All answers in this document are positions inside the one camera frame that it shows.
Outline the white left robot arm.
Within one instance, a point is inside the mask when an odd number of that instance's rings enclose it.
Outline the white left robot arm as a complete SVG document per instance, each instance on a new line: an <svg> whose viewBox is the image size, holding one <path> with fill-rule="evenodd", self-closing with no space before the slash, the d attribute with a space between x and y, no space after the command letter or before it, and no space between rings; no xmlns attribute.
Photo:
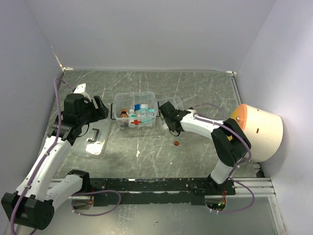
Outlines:
<svg viewBox="0 0 313 235"><path fill-rule="evenodd" d="M44 230L56 209L68 197L91 190L89 173L71 170L60 185L49 188L61 160L68 154L84 125L106 119L109 109L99 96L92 99L83 94L68 94L64 110L56 117L45 140L42 152L31 171L14 193L5 193L1 205L11 223Z"/></svg>

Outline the blue white ointment tube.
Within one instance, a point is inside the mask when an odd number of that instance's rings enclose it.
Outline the blue white ointment tube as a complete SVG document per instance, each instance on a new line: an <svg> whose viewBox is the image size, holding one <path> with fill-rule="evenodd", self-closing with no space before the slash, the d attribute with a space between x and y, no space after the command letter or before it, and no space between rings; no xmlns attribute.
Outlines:
<svg viewBox="0 0 313 235"><path fill-rule="evenodd" d="M134 105L134 110L141 110L141 109L148 109L148 105L147 104L136 104Z"/></svg>

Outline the clear first aid box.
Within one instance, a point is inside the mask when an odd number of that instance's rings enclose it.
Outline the clear first aid box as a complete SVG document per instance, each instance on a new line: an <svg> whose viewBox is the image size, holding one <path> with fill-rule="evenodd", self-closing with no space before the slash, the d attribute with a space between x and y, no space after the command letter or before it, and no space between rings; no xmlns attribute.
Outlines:
<svg viewBox="0 0 313 235"><path fill-rule="evenodd" d="M154 127L159 104L155 93L117 93L111 104L110 118L119 128Z"/></svg>

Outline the clear zip bag teal strip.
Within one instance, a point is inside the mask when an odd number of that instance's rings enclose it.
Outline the clear zip bag teal strip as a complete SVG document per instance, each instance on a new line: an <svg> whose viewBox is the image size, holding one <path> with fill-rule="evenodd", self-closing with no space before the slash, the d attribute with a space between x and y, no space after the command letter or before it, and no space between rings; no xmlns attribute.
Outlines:
<svg viewBox="0 0 313 235"><path fill-rule="evenodd" d="M132 124L135 124L135 125L139 125L139 124L142 124L142 123L149 123L149 122L152 122L154 119L151 118L151 117L139 117L137 119L134 119L132 121Z"/></svg>

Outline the brown medicine bottle orange cap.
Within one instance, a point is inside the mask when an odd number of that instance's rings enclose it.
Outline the brown medicine bottle orange cap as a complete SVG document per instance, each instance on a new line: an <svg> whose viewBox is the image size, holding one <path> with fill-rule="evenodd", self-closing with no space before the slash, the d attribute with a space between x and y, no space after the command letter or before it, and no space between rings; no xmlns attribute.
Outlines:
<svg viewBox="0 0 313 235"><path fill-rule="evenodd" d="M126 110L126 109L122 109L122 110L121 110L120 118L121 118L121 124L120 124L120 126L121 126L122 128L128 127L129 121L128 121L128 113L127 113L127 110Z"/></svg>

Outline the teal bandage roll package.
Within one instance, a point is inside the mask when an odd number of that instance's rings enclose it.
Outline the teal bandage roll package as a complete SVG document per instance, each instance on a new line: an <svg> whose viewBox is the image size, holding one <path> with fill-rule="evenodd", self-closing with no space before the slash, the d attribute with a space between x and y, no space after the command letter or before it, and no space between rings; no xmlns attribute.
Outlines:
<svg viewBox="0 0 313 235"><path fill-rule="evenodd" d="M138 117L141 117L141 116L147 116L147 115L151 115L151 116L154 116L156 114L156 110L155 109L147 109L147 108L143 108L143 109L139 109L135 112L135 114L138 116Z"/></svg>

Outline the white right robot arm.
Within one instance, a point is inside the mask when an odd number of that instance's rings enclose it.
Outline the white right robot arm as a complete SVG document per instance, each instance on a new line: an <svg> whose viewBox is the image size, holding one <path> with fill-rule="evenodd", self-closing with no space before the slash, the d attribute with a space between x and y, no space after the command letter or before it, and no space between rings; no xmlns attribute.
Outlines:
<svg viewBox="0 0 313 235"><path fill-rule="evenodd" d="M207 177L207 188L211 194L223 191L233 172L251 160L251 143L236 120L210 119L193 107L180 110L169 101L159 106L159 112L171 132L191 132L213 141L219 160Z"/></svg>

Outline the clear divider tray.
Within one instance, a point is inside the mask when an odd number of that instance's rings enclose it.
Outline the clear divider tray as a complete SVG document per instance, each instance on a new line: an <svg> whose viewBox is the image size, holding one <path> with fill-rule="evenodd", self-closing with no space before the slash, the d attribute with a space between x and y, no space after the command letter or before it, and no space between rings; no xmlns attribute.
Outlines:
<svg viewBox="0 0 313 235"><path fill-rule="evenodd" d="M164 103L166 103L167 101L169 101L175 109L179 109L179 110L184 110L184 105L183 105L183 101L181 100L180 97L171 97L171 98L164 98L164 99L158 99L158 104L159 104L159 107L161 107ZM160 125L161 125L161 128L162 130L164 131L168 131L168 126L165 122L165 118L162 114L160 114Z"/></svg>

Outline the white bottle green label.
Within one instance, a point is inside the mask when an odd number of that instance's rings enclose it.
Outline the white bottle green label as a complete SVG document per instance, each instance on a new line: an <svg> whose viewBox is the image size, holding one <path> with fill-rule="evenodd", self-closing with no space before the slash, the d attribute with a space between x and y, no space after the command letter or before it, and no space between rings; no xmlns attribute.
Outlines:
<svg viewBox="0 0 313 235"><path fill-rule="evenodd" d="M134 109L130 109L129 110L129 118L135 118L136 114L135 114L135 110Z"/></svg>

